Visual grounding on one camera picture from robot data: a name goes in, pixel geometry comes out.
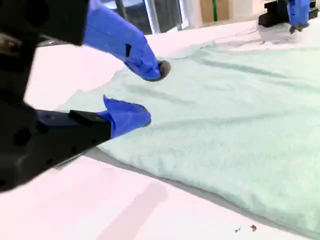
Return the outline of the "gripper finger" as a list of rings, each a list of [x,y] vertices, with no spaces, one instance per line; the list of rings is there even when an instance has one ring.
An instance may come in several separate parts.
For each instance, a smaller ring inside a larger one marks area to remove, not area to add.
[[[157,82],[171,70],[166,60],[158,60],[144,34],[133,24],[104,6],[100,0],[88,5],[83,44],[109,53],[140,78]]]
[[[108,140],[143,128],[151,114],[140,104],[103,98],[105,110],[37,111],[37,166],[50,168]]]
[[[289,33],[293,34],[309,26],[310,0],[288,0]]]

